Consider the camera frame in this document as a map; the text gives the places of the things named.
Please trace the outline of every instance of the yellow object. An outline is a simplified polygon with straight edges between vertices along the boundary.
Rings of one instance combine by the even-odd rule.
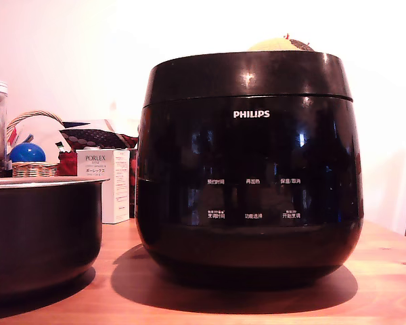
[[[301,49],[297,48],[290,42],[289,39],[268,39],[266,41],[257,43],[248,49],[248,51],[300,51]]]

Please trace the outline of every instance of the rice cooker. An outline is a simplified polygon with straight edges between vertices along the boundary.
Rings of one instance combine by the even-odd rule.
[[[136,221],[176,279],[302,284],[338,269],[363,224],[353,99],[314,51],[177,58],[151,73]]]

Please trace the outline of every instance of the black pot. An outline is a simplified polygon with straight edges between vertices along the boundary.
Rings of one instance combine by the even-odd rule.
[[[0,302],[67,282],[95,261],[102,180],[0,179]]]
[[[162,63],[139,130],[139,233],[181,280],[312,282],[353,251],[361,167],[337,57],[261,51]]]

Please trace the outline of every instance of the wicker basket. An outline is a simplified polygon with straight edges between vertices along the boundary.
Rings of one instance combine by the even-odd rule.
[[[55,119],[57,122],[63,125],[60,117],[50,112],[45,112],[43,110],[34,110],[32,112],[27,112],[17,116],[12,120],[6,129],[7,140],[15,129],[15,126],[26,118],[32,116],[47,116]],[[13,162],[12,163],[12,177],[47,177],[54,176],[57,171],[59,164],[50,162]]]
[[[54,176],[57,166],[48,162],[13,162],[12,177]]]

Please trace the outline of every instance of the white box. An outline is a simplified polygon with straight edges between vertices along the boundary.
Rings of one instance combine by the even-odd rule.
[[[77,175],[109,178],[102,183],[102,223],[129,219],[129,151],[77,150]]]

